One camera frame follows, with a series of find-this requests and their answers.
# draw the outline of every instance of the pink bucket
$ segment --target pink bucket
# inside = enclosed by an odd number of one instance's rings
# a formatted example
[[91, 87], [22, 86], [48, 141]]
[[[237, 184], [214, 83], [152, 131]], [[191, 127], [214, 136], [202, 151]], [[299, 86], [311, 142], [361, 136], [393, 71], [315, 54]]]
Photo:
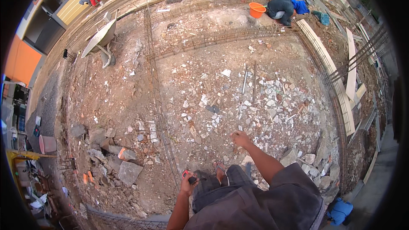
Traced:
[[40, 150], [43, 154], [57, 150], [57, 141], [54, 137], [40, 135]]

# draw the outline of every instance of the wheelbarrow tray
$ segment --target wheelbarrow tray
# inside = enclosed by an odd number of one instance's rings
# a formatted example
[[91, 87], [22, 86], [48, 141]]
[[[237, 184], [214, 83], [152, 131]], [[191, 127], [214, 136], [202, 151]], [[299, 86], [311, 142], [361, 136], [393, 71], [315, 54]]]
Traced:
[[106, 46], [114, 38], [116, 27], [117, 19], [115, 18], [101, 28], [101, 30], [91, 38], [87, 47], [85, 47], [81, 58], [88, 56], [90, 53], [97, 53], [100, 50], [100, 48], [96, 46], [97, 44], [101, 47]]

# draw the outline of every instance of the bare foot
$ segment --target bare foot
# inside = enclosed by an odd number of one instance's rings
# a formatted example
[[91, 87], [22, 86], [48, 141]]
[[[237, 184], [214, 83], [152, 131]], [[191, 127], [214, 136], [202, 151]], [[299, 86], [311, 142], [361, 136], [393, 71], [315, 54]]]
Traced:
[[222, 162], [213, 162], [213, 167], [216, 171], [216, 178], [219, 180], [219, 182], [222, 182], [225, 172], [222, 171], [219, 167], [217, 167], [216, 169], [217, 165], [220, 166], [223, 170], [225, 169], [225, 165]]

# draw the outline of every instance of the orange bucket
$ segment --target orange bucket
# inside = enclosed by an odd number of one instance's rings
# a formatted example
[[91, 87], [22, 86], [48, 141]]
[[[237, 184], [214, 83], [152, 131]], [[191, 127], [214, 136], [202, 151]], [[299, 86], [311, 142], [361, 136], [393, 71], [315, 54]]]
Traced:
[[263, 13], [266, 11], [265, 7], [262, 7], [263, 5], [255, 2], [249, 3], [250, 6], [250, 15], [256, 19], [260, 18]]

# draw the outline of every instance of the person's hand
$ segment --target person's hand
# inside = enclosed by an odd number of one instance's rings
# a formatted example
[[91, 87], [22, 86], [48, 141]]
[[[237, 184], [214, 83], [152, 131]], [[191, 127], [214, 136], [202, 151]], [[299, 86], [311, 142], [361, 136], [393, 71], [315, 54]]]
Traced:
[[188, 174], [186, 174], [186, 176], [181, 180], [181, 184], [180, 184], [180, 192], [179, 194], [181, 195], [186, 195], [187, 197], [192, 195], [193, 189], [195, 188], [195, 186], [197, 186], [199, 184], [199, 179], [196, 178], [196, 181], [193, 184], [189, 183], [189, 178], [191, 176], [195, 176], [195, 174], [189, 172]]
[[230, 137], [237, 146], [244, 147], [244, 149], [253, 144], [247, 136], [247, 133], [244, 131], [234, 131], [232, 134], [230, 134]]

